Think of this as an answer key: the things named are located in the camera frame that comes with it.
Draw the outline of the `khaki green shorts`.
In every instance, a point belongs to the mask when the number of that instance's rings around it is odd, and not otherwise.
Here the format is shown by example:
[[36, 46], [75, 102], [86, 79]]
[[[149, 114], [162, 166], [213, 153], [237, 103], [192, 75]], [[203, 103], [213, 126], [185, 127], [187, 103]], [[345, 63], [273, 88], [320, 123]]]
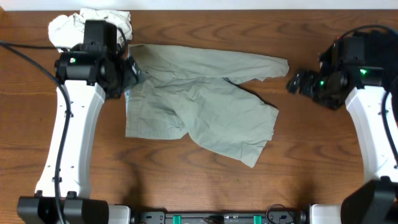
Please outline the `khaki green shorts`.
[[253, 167], [273, 137], [278, 109], [241, 88], [284, 77], [286, 59], [177, 45], [131, 45], [139, 81], [126, 96], [126, 136], [174, 140]]

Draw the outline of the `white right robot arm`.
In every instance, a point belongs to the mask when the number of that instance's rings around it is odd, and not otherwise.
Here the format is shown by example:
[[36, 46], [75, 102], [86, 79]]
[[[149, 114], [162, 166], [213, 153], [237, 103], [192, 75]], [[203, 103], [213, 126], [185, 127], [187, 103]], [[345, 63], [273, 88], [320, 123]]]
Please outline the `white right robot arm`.
[[305, 223], [397, 223], [397, 125], [385, 69], [345, 65], [299, 70], [290, 93], [330, 109], [345, 106], [353, 120], [364, 167], [364, 185], [340, 204], [313, 204]]

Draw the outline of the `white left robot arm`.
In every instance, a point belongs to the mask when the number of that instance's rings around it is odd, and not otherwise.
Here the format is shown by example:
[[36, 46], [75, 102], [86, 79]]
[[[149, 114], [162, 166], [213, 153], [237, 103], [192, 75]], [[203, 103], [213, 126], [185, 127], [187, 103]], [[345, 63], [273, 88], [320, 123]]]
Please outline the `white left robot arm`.
[[105, 101], [120, 98], [140, 74], [132, 57], [64, 52], [55, 62], [57, 112], [45, 168], [32, 197], [20, 197], [24, 223], [134, 223], [127, 205], [90, 197], [90, 162], [96, 124]]

